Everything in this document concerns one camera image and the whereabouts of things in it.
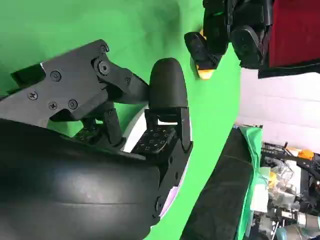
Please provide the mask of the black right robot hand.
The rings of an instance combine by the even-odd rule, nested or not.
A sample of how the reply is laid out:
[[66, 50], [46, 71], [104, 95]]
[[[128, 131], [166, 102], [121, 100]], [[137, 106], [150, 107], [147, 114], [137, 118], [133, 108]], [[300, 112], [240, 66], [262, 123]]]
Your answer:
[[172, 57], [145, 82], [96, 40], [12, 74], [0, 99], [3, 240], [142, 240], [166, 213], [193, 149]]

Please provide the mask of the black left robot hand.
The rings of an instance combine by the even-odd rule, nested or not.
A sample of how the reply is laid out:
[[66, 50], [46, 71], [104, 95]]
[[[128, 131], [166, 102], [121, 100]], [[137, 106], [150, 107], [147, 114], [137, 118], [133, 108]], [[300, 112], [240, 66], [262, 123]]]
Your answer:
[[184, 35], [200, 71], [215, 70], [232, 45], [242, 68], [265, 65], [273, 25], [272, 0], [204, 0], [201, 32]]

